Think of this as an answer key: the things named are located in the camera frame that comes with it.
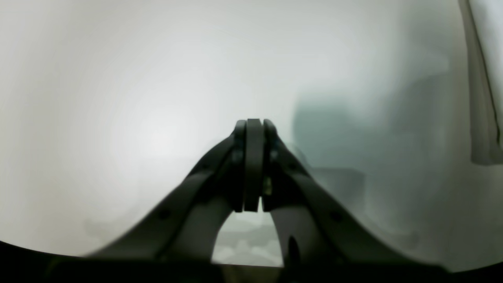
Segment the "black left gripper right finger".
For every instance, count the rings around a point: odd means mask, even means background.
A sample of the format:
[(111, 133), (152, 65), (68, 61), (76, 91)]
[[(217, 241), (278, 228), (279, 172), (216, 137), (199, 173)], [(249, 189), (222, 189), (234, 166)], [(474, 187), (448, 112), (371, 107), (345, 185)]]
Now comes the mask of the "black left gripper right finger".
[(307, 172), (271, 120), (253, 121), (253, 209), (270, 213), (285, 269), (385, 266), (442, 272), (400, 254), (365, 229)]

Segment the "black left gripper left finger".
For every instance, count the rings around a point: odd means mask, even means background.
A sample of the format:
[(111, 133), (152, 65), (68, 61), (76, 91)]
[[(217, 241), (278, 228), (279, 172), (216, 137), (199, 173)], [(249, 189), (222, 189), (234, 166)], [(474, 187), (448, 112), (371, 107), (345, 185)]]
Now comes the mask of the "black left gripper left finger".
[(128, 232), (90, 255), (99, 260), (202, 261), (212, 258), (232, 212), (255, 211), (255, 120), (239, 120), (182, 183)]

